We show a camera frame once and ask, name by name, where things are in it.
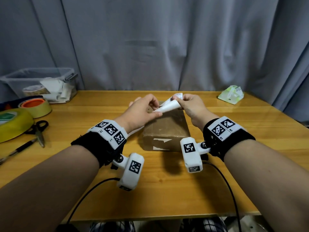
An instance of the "tabletop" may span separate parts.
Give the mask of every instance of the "tabletop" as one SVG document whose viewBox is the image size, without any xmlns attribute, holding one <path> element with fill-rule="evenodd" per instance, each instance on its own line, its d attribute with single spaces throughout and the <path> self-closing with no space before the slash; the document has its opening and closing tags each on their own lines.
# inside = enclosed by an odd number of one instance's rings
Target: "tabletop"
<svg viewBox="0 0 309 232">
<path fill-rule="evenodd" d="M 36 142 L 0 166 L 0 187 L 31 167 L 46 160 L 90 127 L 103 119 L 114 119 L 126 110 L 136 97 L 153 93 L 160 101 L 179 91 L 79 91 L 67 104 L 52 105 L 52 112 L 36 120 L 47 120 L 43 132 L 46 147 Z M 220 92 L 190 92 L 198 94 L 207 108 L 218 116 L 227 116 L 245 127 L 258 141 L 279 151 L 309 170 L 309 130 L 266 102 L 245 93 L 236 105 L 219 100 Z M 202 132 L 185 115 L 190 134 L 196 142 L 203 141 Z M 21 135 L 0 144 L 0 157 L 31 140 Z M 230 191 L 219 173 L 209 165 L 200 173 L 187 172 L 181 152 L 144 151 L 142 131 L 128 138 L 123 154 L 136 152 L 145 158 L 137 188 L 127 192 L 109 181 L 92 191 L 76 210 L 72 221 L 175 219 L 203 216 L 235 215 Z M 240 214 L 258 214 L 257 208 L 233 179 L 225 164 L 210 156 L 228 180 Z M 102 167 L 91 186 L 111 177 L 119 170 Z"/>
</svg>

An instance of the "person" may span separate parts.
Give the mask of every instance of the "person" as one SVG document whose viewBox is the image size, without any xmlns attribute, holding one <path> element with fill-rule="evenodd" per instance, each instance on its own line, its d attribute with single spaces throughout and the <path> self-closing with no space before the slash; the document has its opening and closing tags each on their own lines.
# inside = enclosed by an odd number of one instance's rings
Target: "person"
<svg viewBox="0 0 309 232">
<path fill-rule="evenodd" d="M 192 124 L 202 132 L 219 118 L 197 95 L 174 97 Z M 137 98 L 115 121 L 127 133 L 162 116 L 147 113 L 159 107 L 151 94 Z M 231 147 L 224 163 L 245 194 L 275 231 L 309 231 L 309 173 L 290 159 L 255 140 Z M 97 158 L 86 148 L 72 145 L 0 189 L 2 231 L 54 231 L 99 170 Z"/>
</svg>

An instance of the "right arm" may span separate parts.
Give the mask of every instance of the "right arm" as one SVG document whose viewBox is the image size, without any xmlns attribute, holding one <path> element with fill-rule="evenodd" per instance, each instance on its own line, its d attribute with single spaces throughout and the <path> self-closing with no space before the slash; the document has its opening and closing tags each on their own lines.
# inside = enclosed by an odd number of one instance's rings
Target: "right arm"
<svg viewBox="0 0 309 232">
<path fill-rule="evenodd" d="M 197 95 L 174 97 L 202 132 L 219 118 Z M 225 155 L 224 163 L 239 186 L 275 231 L 309 230 L 309 172 L 279 152 L 244 140 Z"/>
</svg>

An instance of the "left hand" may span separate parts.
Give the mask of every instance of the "left hand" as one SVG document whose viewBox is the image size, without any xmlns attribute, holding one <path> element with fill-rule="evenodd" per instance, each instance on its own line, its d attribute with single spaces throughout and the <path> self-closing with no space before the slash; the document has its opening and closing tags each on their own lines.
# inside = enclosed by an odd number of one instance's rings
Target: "left hand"
<svg viewBox="0 0 309 232">
<path fill-rule="evenodd" d="M 159 108 L 159 101 L 152 94 L 148 94 L 143 98 L 138 97 L 134 102 L 130 102 L 129 108 L 121 116 L 117 117 L 115 121 L 121 127 L 124 127 L 129 134 L 149 121 L 162 116 L 162 112 L 148 113 L 148 106 L 151 106 L 153 110 Z"/>
</svg>

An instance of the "black velcro strap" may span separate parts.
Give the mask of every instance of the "black velcro strap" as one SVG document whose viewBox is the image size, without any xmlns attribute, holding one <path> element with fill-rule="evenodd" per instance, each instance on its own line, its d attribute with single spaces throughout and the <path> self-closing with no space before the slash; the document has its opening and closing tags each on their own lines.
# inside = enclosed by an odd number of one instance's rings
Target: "black velcro strap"
<svg viewBox="0 0 309 232">
<path fill-rule="evenodd" d="M 213 119 L 205 125 L 203 129 L 203 136 L 204 136 L 206 146 L 208 148 L 209 147 L 211 148 L 211 151 L 209 153 L 212 156 L 219 157 L 224 162 L 225 154 L 234 145 L 236 145 L 237 143 L 241 141 L 247 140 L 247 139 L 255 140 L 255 138 L 250 133 L 246 132 L 243 129 L 240 129 L 232 133 L 228 138 L 226 138 L 226 140 L 221 141 L 208 129 L 208 127 L 217 119 Z"/>
<path fill-rule="evenodd" d="M 100 167 L 110 164 L 123 151 L 127 140 L 124 140 L 117 149 L 113 149 L 109 142 L 97 132 L 88 132 L 72 141 L 71 145 L 80 145 L 89 150 L 97 159 Z"/>
</svg>

